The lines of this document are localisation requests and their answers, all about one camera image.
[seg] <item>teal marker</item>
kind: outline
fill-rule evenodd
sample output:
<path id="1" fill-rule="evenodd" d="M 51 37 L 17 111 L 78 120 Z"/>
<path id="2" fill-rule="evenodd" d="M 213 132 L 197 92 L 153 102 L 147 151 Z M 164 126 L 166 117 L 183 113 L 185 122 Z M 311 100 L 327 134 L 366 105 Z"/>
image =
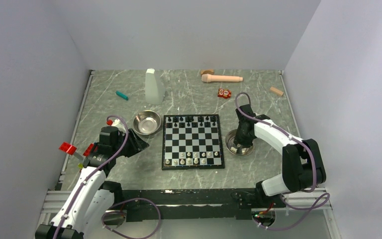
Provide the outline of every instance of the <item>teal marker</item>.
<path id="1" fill-rule="evenodd" d="M 126 95 L 124 95 L 123 93 L 121 93 L 121 92 L 119 92 L 119 91 L 116 91 L 116 94 L 119 96 L 119 97 L 121 97 L 121 98 L 123 98 L 124 100 L 128 100 L 128 96 L 126 96 Z"/>

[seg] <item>white bottle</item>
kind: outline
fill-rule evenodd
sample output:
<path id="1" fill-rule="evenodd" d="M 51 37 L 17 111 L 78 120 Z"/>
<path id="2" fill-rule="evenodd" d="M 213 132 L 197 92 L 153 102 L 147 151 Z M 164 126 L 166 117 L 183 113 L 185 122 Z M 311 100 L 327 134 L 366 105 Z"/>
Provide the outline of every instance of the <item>white bottle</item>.
<path id="1" fill-rule="evenodd" d="M 155 70 L 150 68 L 146 72 L 146 102 L 151 105 L 160 105 L 165 97 L 165 86 L 160 81 L 159 76 L 154 74 Z"/>

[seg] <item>table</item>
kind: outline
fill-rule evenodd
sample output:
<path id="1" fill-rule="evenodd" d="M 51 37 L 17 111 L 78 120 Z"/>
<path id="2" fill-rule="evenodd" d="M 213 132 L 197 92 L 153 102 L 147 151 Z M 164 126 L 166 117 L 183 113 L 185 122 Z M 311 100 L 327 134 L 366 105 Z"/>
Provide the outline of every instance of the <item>table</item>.
<path id="1" fill-rule="evenodd" d="M 256 139 L 254 151 L 244 157 L 227 151 L 224 140 L 227 133 L 238 126 L 234 97 L 239 92 L 250 95 L 254 112 L 269 116 L 277 125 L 297 135 L 287 95 L 279 97 L 269 90 L 273 86 L 284 91 L 278 71 L 215 70 L 217 75 L 241 76 L 244 81 L 204 83 L 199 70 L 158 70 L 156 74 L 166 88 L 163 103 L 158 106 L 145 102 L 145 73 L 146 70 L 94 71 L 74 138 L 78 152 L 82 153 L 98 140 L 108 115 L 124 117 L 131 127 L 134 116 L 143 110 L 153 110 L 161 116 L 219 114 L 225 168 L 162 171 L 163 132 L 159 131 L 141 137 L 150 144 L 141 153 L 118 158 L 108 180 L 121 183 L 124 190 L 254 188 L 257 182 L 281 173 L 281 155 L 262 140 Z M 219 88 L 230 89 L 232 97 L 218 98 Z M 129 100 L 120 98 L 115 91 L 126 94 Z M 239 102 L 242 105 L 247 100 L 243 97 Z M 79 175 L 77 164 L 76 158 L 69 158 L 62 190 L 74 187 Z"/>

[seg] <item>empty metal bowl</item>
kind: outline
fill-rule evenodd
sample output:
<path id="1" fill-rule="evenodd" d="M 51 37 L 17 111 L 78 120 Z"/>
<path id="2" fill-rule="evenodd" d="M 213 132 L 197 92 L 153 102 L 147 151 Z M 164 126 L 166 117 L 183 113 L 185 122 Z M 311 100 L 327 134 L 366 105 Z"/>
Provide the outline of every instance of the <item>empty metal bowl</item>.
<path id="1" fill-rule="evenodd" d="M 161 123 L 160 115 L 156 112 L 142 111 L 134 118 L 132 128 L 138 134 L 150 135 L 159 129 Z"/>
<path id="2" fill-rule="evenodd" d="M 249 148 L 244 148 L 242 145 L 236 145 L 233 143 L 233 139 L 235 138 L 236 135 L 236 129 L 231 130 L 227 135 L 226 135 L 226 148 L 228 148 L 229 152 L 235 154 L 235 155 L 240 155 L 240 156 L 245 156 L 250 154 L 252 151 L 254 151 L 254 140 L 253 140 L 253 145 Z"/>

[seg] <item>microphone head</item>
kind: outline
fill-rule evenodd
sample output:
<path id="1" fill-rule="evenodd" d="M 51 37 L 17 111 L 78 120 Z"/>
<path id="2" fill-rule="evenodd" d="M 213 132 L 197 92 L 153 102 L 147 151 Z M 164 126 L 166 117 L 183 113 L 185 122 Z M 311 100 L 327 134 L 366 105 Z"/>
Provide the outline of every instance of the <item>microphone head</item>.
<path id="1" fill-rule="evenodd" d="M 208 81 L 208 76 L 209 76 L 208 74 L 202 74 L 202 75 L 201 75 L 201 81 L 203 81 L 203 82 L 209 82 L 209 81 Z"/>

